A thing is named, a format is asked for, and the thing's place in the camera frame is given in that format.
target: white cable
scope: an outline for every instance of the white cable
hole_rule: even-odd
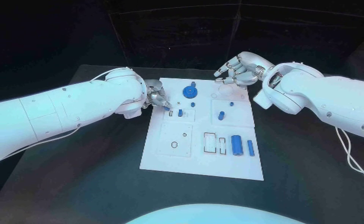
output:
[[[341,130],[343,133],[345,134],[345,137],[347,137],[347,147],[345,147],[345,144],[344,144],[343,138],[341,138],[341,136],[340,136],[340,131],[338,131],[338,128],[337,128],[337,127],[335,127],[335,131],[337,131],[337,134],[338,134],[338,137],[340,137],[340,142],[341,142],[341,144],[343,144],[344,150],[345,150],[345,152],[347,152],[347,163],[350,164],[350,167],[351,167],[357,172],[360,172],[360,173],[364,174],[364,170],[363,170],[361,166],[358,165],[356,159],[354,159],[353,156],[351,156],[351,139],[350,139],[350,137],[348,137],[348,135],[347,135],[347,132],[345,132],[344,130]]]
[[[5,160],[6,158],[9,158],[10,156],[13,156],[15,154],[18,154],[19,152],[22,152],[23,150],[26,150],[26,149],[35,147],[36,145],[45,144],[46,142],[59,140],[61,138],[65,138],[65,137],[71,136],[78,130],[80,130],[80,128],[77,128],[77,129],[72,131],[72,133],[70,133],[70,134],[65,135],[65,136],[57,137],[57,138],[54,138],[54,139],[49,139],[49,140],[46,140],[46,141],[41,141],[41,142],[38,142],[36,144],[29,145],[26,148],[20,149],[18,152],[15,152],[15,153],[9,154],[6,157],[3,157],[2,160]]]
[[[110,73],[114,70],[120,70],[123,68],[114,68],[113,70],[109,70],[107,72],[101,73],[97,77],[94,77],[90,81],[96,80],[97,78],[100,78],[104,74]]]

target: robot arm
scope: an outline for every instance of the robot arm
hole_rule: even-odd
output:
[[[0,103],[0,160],[113,113],[130,119],[150,104],[171,108],[159,80],[145,81],[130,68],[106,73],[104,81],[97,80],[101,74],[88,82]]]
[[[308,107],[319,119],[343,130],[364,136],[364,82],[345,77],[324,77],[312,67],[299,63],[275,66],[259,55],[241,52],[215,72],[228,71],[217,83],[237,85],[263,81],[254,97],[267,109],[273,104],[289,114]]]

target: small blue cylinder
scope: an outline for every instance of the small blue cylinder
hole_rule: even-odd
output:
[[[220,115],[218,115],[218,119],[220,119],[220,120],[224,119],[224,115],[226,115],[226,113],[224,113],[224,111],[221,111],[221,112],[220,112]]]
[[[241,136],[236,135],[231,137],[231,145],[233,145],[233,155],[243,155],[243,145],[241,145]]]
[[[254,148],[253,148],[253,142],[252,140],[249,140],[249,155],[253,157],[256,154],[254,154]]]

